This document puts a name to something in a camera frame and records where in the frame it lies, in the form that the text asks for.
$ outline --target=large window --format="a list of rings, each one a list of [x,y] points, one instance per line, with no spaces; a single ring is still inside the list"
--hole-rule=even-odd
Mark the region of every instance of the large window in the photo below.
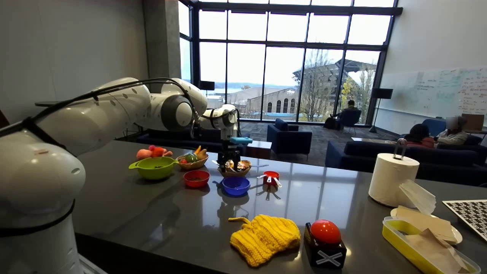
[[[394,0],[202,0],[188,1],[182,18],[196,19],[181,34],[182,77],[214,80],[205,91],[216,103],[232,103],[243,120],[281,117],[322,123],[348,98],[371,121],[369,91],[382,75],[389,27],[401,7]],[[187,56],[199,56],[191,69]]]

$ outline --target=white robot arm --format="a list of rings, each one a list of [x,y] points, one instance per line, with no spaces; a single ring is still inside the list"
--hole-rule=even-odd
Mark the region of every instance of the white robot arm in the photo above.
[[[237,121],[235,106],[207,109],[185,80],[123,77],[0,129],[0,272],[80,272],[70,212],[85,168],[76,155],[143,127],[216,127],[228,144]]]

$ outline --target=green bowl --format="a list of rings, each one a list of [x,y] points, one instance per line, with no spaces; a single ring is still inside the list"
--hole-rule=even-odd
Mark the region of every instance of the green bowl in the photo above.
[[[158,156],[133,161],[127,168],[138,170],[143,179],[162,179],[172,174],[175,164],[172,156]]]

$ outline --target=black container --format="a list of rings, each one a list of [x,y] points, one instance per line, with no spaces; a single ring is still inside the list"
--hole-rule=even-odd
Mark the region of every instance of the black container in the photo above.
[[[339,269],[345,263],[347,246],[344,244],[344,241],[339,241],[337,244],[319,243],[310,234],[309,222],[305,222],[305,226],[304,226],[304,246],[305,246],[309,263],[312,266]]]

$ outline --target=wall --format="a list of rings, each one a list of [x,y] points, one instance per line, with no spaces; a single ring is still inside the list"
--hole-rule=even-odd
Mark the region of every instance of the wall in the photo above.
[[[406,132],[424,117],[487,114],[487,1],[400,0],[374,124]]]
[[[143,25],[133,0],[0,0],[0,109],[15,121],[38,100],[146,77]]]

